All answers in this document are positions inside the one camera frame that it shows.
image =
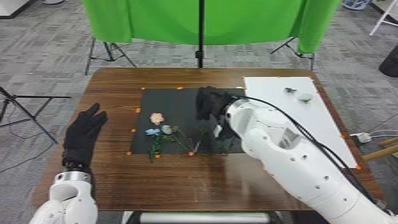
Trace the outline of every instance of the black cable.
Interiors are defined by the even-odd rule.
[[[12,115],[14,115],[14,112],[16,112],[16,106],[14,106],[12,112],[10,112],[9,116],[7,116],[7,121],[9,121],[9,123],[10,123],[10,117],[12,117]],[[14,133],[14,131],[12,131],[12,129],[10,129],[10,126],[9,126],[9,133],[10,133],[19,139],[26,140],[26,139],[37,137],[44,132],[41,132],[41,133],[33,134],[32,136],[25,137],[25,136],[19,136],[19,135]],[[16,165],[12,165],[12,166],[7,167],[3,170],[0,170],[0,174],[1,174],[3,172],[7,172],[10,169],[14,169],[17,166],[21,166],[28,161],[35,160],[35,159],[39,158],[39,156],[46,153],[46,151],[51,149],[53,145],[55,145],[55,144],[53,144],[53,142],[51,142],[48,148],[39,152],[39,154],[37,154],[32,158],[28,158],[26,160],[23,160]]]
[[[5,171],[9,171],[10,169],[14,169],[17,166],[21,166],[28,161],[35,160],[35,159],[39,158],[39,156],[44,154],[44,152],[51,149],[53,145],[55,145],[55,144],[53,144],[53,142],[51,142],[48,148],[41,151],[41,153],[39,153],[32,158],[28,158],[26,160],[23,160],[14,166],[10,166],[10,167],[7,167],[3,170],[0,170],[0,174],[1,174]]]
[[[10,117],[12,117],[12,115],[14,115],[14,112],[16,112],[16,106],[14,106],[12,111],[10,111],[10,114],[9,114],[9,116],[7,116],[7,122],[9,122],[9,123],[12,123],[12,121],[10,121]],[[26,140],[26,139],[33,138],[35,136],[39,136],[41,134],[44,134],[44,132],[39,132],[37,134],[30,135],[28,137],[19,136],[19,135],[14,133],[10,126],[12,126],[12,125],[9,125],[9,133],[10,133],[19,139],[25,139],[25,140]]]
[[[236,97],[241,98],[241,99],[250,99],[250,100],[261,102],[263,104],[266,104],[266,105],[268,105],[268,106],[270,106],[270,107],[282,113],[282,115],[288,117],[288,119],[289,119],[289,121],[291,121],[291,123],[293,123],[293,125],[295,125],[295,127],[296,127],[296,129],[298,129],[298,131],[300,131],[300,133],[302,133],[302,135],[304,135],[304,137],[307,138],[307,140],[309,140],[311,143],[314,144],[314,146],[316,146],[316,148],[319,149],[321,153],[325,154],[325,156],[327,156],[327,158],[328,158],[328,160],[330,160],[330,162],[332,162],[332,164],[334,164],[337,170],[341,171],[341,167],[339,167],[339,165],[337,165],[335,160],[332,159],[332,157],[337,159],[337,161],[339,161],[339,163],[341,163],[341,165],[343,165],[343,167],[344,167],[344,169],[346,169],[346,171],[348,171],[348,174],[350,174],[350,176],[351,176],[351,178],[353,178],[355,184],[357,184],[357,186],[353,185],[353,187],[355,187],[355,188],[359,189],[359,191],[362,192],[362,194],[364,194],[366,198],[369,199],[369,201],[373,202],[373,204],[376,204],[376,200],[373,199],[373,197],[371,197],[371,195],[369,195],[369,192],[367,192],[367,190],[366,190],[366,188],[364,188],[364,186],[362,186],[362,183],[360,183],[360,181],[359,181],[359,179],[357,179],[357,176],[355,176],[355,174],[353,174],[353,172],[351,172],[351,169],[350,169],[350,167],[348,167],[348,165],[346,165],[343,159],[339,158],[339,156],[337,156],[335,152],[330,150],[330,148],[318,142],[314,136],[311,135],[307,129],[302,127],[302,125],[300,125],[300,123],[296,122],[296,120],[293,119],[293,117],[288,115],[288,113],[282,111],[282,109],[280,109],[272,103],[268,103],[266,101],[263,101],[263,100],[259,100],[257,98],[252,98],[252,97],[248,97],[248,96],[236,96]]]

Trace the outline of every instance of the cable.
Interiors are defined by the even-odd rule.
[[[14,112],[16,112],[16,106],[14,106],[12,112],[10,112],[9,116],[7,116],[7,121],[9,121],[9,123],[10,123],[10,116],[14,115]],[[25,137],[25,136],[19,136],[19,135],[12,132],[12,129],[10,129],[10,126],[9,126],[9,133],[10,133],[17,138],[21,138],[23,140],[26,140],[26,139],[37,137],[44,132],[41,132],[41,133],[33,134],[32,136]],[[48,148],[39,152],[39,154],[37,154],[32,158],[28,158],[26,160],[23,160],[16,165],[12,165],[12,166],[7,167],[3,170],[0,170],[0,174],[1,174],[3,172],[7,172],[10,169],[14,169],[17,166],[21,166],[28,161],[35,160],[35,159],[39,158],[39,156],[46,153],[46,151],[51,149],[53,145],[55,145],[55,143],[51,142]]]
[[[55,143],[51,142],[48,148],[41,151],[41,153],[32,158],[28,158],[26,160],[23,160],[14,166],[10,166],[3,170],[0,170],[0,174],[5,171],[9,171],[10,169],[14,169],[17,166],[21,166],[28,161],[35,160],[41,157],[41,155],[46,153],[46,151],[51,149],[53,145],[55,145]]]
[[[378,131],[373,131],[373,132],[369,133],[369,135],[375,134],[376,132],[398,132],[398,130],[378,130]]]
[[[373,131],[383,124],[385,122],[398,116],[398,113],[391,116],[391,118],[366,131],[366,133],[369,133],[369,131]]]
[[[328,158],[328,160],[330,160],[330,162],[332,162],[335,168],[337,168],[339,171],[341,171],[341,167],[339,167],[339,165],[337,165],[337,163],[335,163],[335,160],[332,159],[330,155],[332,155],[334,158],[337,159],[337,161],[339,161],[339,163],[341,163],[341,165],[343,165],[343,167],[344,167],[344,170],[348,171],[348,174],[350,174],[350,176],[351,176],[351,178],[353,178],[355,184],[357,184],[357,186],[353,185],[353,187],[357,187],[357,189],[359,189],[359,191],[362,192],[364,196],[367,197],[369,201],[373,202],[373,204],[376,204],[376,200],[373,199],[373,197],[371,197],[371,195],[369,195],[369,192],[367,192],[367,190],[366,190],[366,188],[364,188],[364,186],[362,186],[362,183],[360,183],[360,181],[359,181],[359,179],[357,179],[357,177],[355,177],[355,174],[353,174],[353,172],[351,172],[351,169],[350,169],[350,167],[348,167],[348,165],[346,165],[343,159],[339,158],[339,156],[337,156],[335,152],[330,150],[330,148],[318,142],[318,140],[314,139],[314,136],[311,135],[307,129],[302,127],[302,125],[300,125],[300,123],[296,122],[296,120],[293,119],[293,117],[288,115],[288,113],[282,111],[282,109],[280,109],[272,103],[268,103],[266,101],[263,101],[263,100],[259,100],[257,98],[252,98],[252,97],[248,97],[248,96],[234,96],[234,97],[236,97],[236,98],[241,98],[241,99],[250,99],[250,100],[261,102],[261,103],[266,104],[272,108],[275,108],[275,110],[277,110],[277,111],[282,113],[282,115],[288,117],[288,119],[289,119],[289,121],[291,121],[291,123],[293,123],[293,125],[295,125],[295,127],[296,127],[296,129],[298,129],[298,131],[300,131],[300,133],[302,133],[302,135],[304,135],[304,137],[307,138],[307,140],[309,140],[311,143],[314,144],[314,146],[316,146],[316,148],[319,149],[321,153],[325,154],[325,156],[327,156],[327,158]]]
[[[12,123],[12,121],[10,121],[10,117],[12,117],[12,115],[14,115],[14,112],[16,112],[16,106],[14,106],[12,111],[10,111],[10,114],[9,114],[9,116],[7,116],[7,122],[9,122],[9,123]],[[28,137],[19,136],[19,135],[14,133],[10,126],[12,126],[12,125],[9,125],[9,133],[10,133],[19,139],[25,139],[25,140],[26,140],[26,139],[33,138],[35,136],[39,136],[41,134],[44,134],[44,132],[39,132],[37,134],[30,135]]]
[[[371,138],[382,138],[382,137],[398,137],[398,135],[375,135],[375,136],[369,136]]]

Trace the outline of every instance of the black cloth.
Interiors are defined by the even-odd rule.
[[[232,95],[243,95],[241,89],[224,89]],[[142,94],[140,114],[135,123],[135,134],[131,153],[145,154],[151,150],[154,138],[145,136],[145,130],[156,129],[161,125],[177,126],[193,146],[200,140],[197,153],[243,153],[240,140],[236,138],[216,141],[213,129],[216,126],[215,118],[197,120],[195,118],[195,97],[197,89],[147,89]],[[161,113],[165,121],[156,126],[149,117],[152,113]],[[177,133],[179,141],[186,145],[184,138]],[[184,154],[188,150],[176,142],[161,143],[161,154]]]

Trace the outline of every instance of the light stand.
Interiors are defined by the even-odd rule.
[[[197,68],[202,68],[202,59],[204,59],[204,0],[199,0],[199,49],[195,52],[197,58]]]
[[[133,63],[133,61],[131,61],[124,51],[120,50],[119,45],[115,43],[103,42],[103,47],[105,47],[105,51],[106,51],[105,53],[106,53],[108,58],[92,57],[94,47],[96,47],[96,38],[92,38],[92,42],[90,42],[90,53],[89,53],[89,61],[87,61],[87,65],[85,65],[85,75],[89,75],[90,60],[103,60],[106,62],[113,62],[113,61],[117,61],[117,59],[120,57],[124,57],[128,62],[129,62],[129,64],[136,68],[136,65],[135,65],[135,63]],[[120,56],[119,57],[113,57],[113,52],[112,52],[113,50],[117,50],[120,52]]]
[[[0,128],[10,126],[10,125],[14,125],[14,124],[19,124],[19,123],[23,123],[23,122],[26,122],[26,121],[32,121],[32,122],[35,123],[35,125],[37,125],[37,127],[39,127],[42,133],[48,135],[48,137],[49,137],[53,143],[57,144],[58,142],[57,142],[57,140],[55,140],[55,138],[53,138],[49,132],[46,131],[44,127],[41,126],[41,124],[39,124],[35,118],[37,118],[37,116],[39,116],[39,114],[41,114],[41,111],[42,111],[42,109],[44,109],[44,107],[46,107],[49,101],[51,101],[53,99],[69,99],[71,97],[69,97],[69,96],[17,96],[17,95],[10,95],[1,87],[0,87],[0,94],[1,94],[3,97],[5,97],[5,99],[3,99],[3,107],[1,107],[1,111],[0,111],[0,124],[1,124],[1,121],[3,121],[3,115],[5,115],[5,110],[7,110],[9,103],[14,104],[14,107],[19,108],[23,114],[25,114],[26,117],[28,117],[28,118],[25,118],[25,119],[21,119],[21,120],[17,120],[17,121],[7,123],[7,124],[1,124],[1,125],[0,125]],[[42,104],[42,106],[41,106],[41,108],[39,108],[39,110],[37,110],[37,112],[35,112],[33,114],[28,112],[26,108],[25,108],[23,105],[19,104],[19,102],[17,102],[17,100],[16,100],[17,98],[26,98],[26,99],[46,99],[46,102],[44,102],[44,104]]]
[[[298,57],[298,58],[305,58],[305,59],[309,59],[309,63],[311,63],[311,71],[314,70],[314,53],[311,54],[311,56],[307,57],[307,56],[304,56],[304,54],[302,53],[298,53],[296,51],[295,51],[295,49],[291,48],[291,46],[289,46],[289,42],[293,41],[296,39],[296,37],[291,37],[289,38],[289,40],[284,42],[284,44],[277,47],[277,49],[270,52],[270,54],[273,54],[279,50],[280,50],[280,48],[282,47],[288,47],[289,48],[289,50],[293,51],[293,53],[295,53],[295,56]]]

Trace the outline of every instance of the floor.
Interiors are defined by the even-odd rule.
[[[383,25],[376,35],[367,36],[378,16],[373,9],[337,10],[316,54],[314,72],[350,133],[367,131],[398,112],[398,79],[376,70],[396,45],[398,29]],[[35,1],[16,19],[0,20],[0,86],[14,94],[73,97],[53,101],[39,117],[58,139],[90,80],[90,76],[83,76],[89,43],[90,29],[78,0],[58,6]],[[279,44],[206,47],[206,67],[309,68],[307,60],[298,59],[288,49],[268,54]],[[136,40],[122,48],[138,67],[195,67],[193,46]],[[101,66],[128,66],[128,62],[124,59],[113,64],[96,61],[90,72]],[[32,110],[41,102],[23,101]],[[10,107],[5,121],[19,117]],[[396,126],[398,116],[378,129],[396,129]],[[26,223],[33,214],[32,192],[55,150],[44,135],[19,138],[37,133],[28,123],[0,130],[0,170],[48,149],[35,160],[0,173],[1,224]],[[378,150],[376,141],[360,147],[364,153]],[[385,201],[398,212],[398,159],[382,158],[369,162],[369,167]],[[101,213],[99,223],[110,223],[113,215]]]

